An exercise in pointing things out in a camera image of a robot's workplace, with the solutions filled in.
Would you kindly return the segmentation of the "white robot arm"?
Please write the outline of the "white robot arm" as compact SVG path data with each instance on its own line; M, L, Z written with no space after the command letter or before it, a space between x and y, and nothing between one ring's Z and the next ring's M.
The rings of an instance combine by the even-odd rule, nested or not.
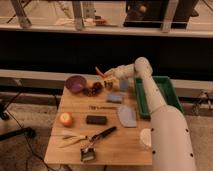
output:
M197 171L187 121L180 110L165 101L152 73L148 59L138 57L134 63L111 68L104 75L106 79L142 80L151 113L153 171Z

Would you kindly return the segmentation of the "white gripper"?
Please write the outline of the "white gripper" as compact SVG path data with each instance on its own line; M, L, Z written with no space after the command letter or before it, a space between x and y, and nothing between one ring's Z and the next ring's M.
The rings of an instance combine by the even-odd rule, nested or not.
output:
M104 87L106 89L112 89L115 80L118 79L118 77L115 74L115 69L114 68L109 69L104 73L104 75L105 75Z

